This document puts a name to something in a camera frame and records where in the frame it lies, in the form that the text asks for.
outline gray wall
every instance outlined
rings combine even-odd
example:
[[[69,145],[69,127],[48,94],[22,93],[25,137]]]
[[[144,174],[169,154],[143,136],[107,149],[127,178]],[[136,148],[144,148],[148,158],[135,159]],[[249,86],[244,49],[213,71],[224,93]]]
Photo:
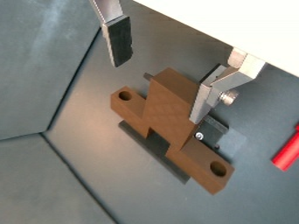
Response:
[[[225,65],[231,46],[137,3],[123,5],[133,58],[113,68],[97,36],[48,139],[120,223],[296,223],[299,163],[280,172],[271,157],[295,132],[299,79],[268,66],[237,88],[233,105],[215,108],[212,114],[229,126],[220,148],[236,170],[215,196],[193,180],[183,185],[117,127],[109,95],[124,85],[145,94],[143,73],[165,67],[199,80],[216,63]]]
[[[0,0],[0,139],[46,130],[97,29],[85,0]]]

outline gray floor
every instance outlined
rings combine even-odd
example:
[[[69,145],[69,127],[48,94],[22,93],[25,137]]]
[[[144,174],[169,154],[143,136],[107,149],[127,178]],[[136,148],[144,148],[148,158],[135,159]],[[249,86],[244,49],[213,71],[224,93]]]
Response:
[[[46,130],[97,30],[87,0],[0,0],[0,139]]]
[[[0,142],[0,223],[115,223],[40,135]]]
[[[229,126],[220,148],[236,170],[215,196],[193,180],[183,185],[117,127],[109,95],[124,85],[145,94],[143,73],[167,67],[199,80],[216,63],[225,65],[231,46],[137,3],[123,5],[132,20],[133,58],[113,68],[97,36],[48,139],[119,223],[296,223],[299,163],[283,173],[271,158],[295,132],[299,79],[268,66],[237,88],[233,105],[216,107],[212,114]]]

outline red object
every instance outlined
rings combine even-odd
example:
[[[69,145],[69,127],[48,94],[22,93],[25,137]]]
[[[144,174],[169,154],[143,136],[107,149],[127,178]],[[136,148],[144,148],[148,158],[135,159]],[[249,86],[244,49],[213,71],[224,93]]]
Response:
[[[295,129],[296,133],[272,159],[272,163],[275,164],[276,168],[279,168],[283,172],[287,171],[299,157],[299,124],[296,125]]]

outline brown wooden block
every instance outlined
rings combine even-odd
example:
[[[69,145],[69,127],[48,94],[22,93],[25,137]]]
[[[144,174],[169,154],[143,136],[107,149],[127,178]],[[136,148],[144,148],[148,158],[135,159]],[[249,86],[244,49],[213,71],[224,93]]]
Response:
[[[153,130],[168,141],[165,156],[213,194],[233,167],[192,137],[199,127],[189,121],[197,90],[196,83],[167,68],[151,79],[147,99],[123,87],[111,95],[111,108],[143,137]]]
[[[144,120],[177,150],[197,128],[189,121],[197,89],[197,84],[171,68],[151,79]]]
[[[111,95],[111,108],[139,134],[148,137],[151,129],[143,121],[145,99],[129,87],[123,87]]]
[[[211,194],[224,188],[235,169],[199,140],[191,138],[180,151],[171,147],[165,156]]]

